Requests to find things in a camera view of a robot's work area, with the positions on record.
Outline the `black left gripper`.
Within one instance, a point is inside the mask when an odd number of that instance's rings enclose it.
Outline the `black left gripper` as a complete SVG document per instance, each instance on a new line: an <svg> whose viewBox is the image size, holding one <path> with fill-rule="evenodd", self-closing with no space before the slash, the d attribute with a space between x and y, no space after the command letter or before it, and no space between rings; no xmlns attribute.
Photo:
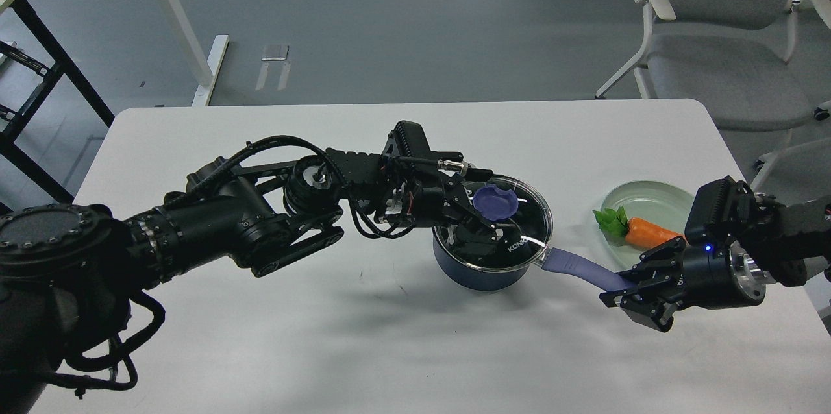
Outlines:
<svg viewBox="0 0 831 414"><path fill-rule="evenodd" d="M399 227L446 225L446 252L453 258L498 258L515 239L515 221L489 219L471 202L520 202L521 180L468 171L448 174L415 169L397 178L388 195L388 222Z"/></svg>

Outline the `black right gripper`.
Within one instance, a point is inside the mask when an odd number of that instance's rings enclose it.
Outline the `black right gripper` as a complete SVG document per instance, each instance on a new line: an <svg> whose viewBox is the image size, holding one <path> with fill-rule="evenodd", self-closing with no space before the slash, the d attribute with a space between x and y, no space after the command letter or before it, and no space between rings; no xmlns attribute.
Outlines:
<svg viewBox="0 0 831 414"><path fill-rule="evenodd" d="M659 332L671 330L676 310L757 306L766 295L767 272L739 243L688 246L674 237L642 252L639 263L617 275L623 286L680 286L678 303L636 287L599 295L606 307L621 308L632 322Z"/></svg>

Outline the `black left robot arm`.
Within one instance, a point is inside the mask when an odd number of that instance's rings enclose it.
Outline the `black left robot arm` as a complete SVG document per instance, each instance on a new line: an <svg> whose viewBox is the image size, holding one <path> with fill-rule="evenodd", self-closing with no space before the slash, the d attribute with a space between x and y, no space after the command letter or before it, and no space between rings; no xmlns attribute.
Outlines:
<svg viewBox="0 0 831 414"><path fill-rule="evenodd" d="M489 254L520 235L514 205L478 206L465 188L492 177L399 121L380 154L249 143L125 220L103 204L3 210L2 412L29 412L48 384L133 388L130 355L164 322L148 290L224 256L255 277L295 263L341 239L342 201L369 239L451 226L463 250Z"/></svg>

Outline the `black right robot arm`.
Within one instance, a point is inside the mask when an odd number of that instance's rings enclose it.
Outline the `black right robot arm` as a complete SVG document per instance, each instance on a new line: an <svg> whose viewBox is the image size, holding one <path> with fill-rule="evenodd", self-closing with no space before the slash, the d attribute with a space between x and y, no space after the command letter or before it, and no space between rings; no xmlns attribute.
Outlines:
<svg viewBox="0 0 831 414"><path fill-rule="evenodd" d="M599 298L632 321L667 332L676 311L757 306L768 284L802 287L829 277L829 198L785 205L725 177L695 194L683 233L629 217L622 207L595 212L599 230L640 249Z"/></svg>

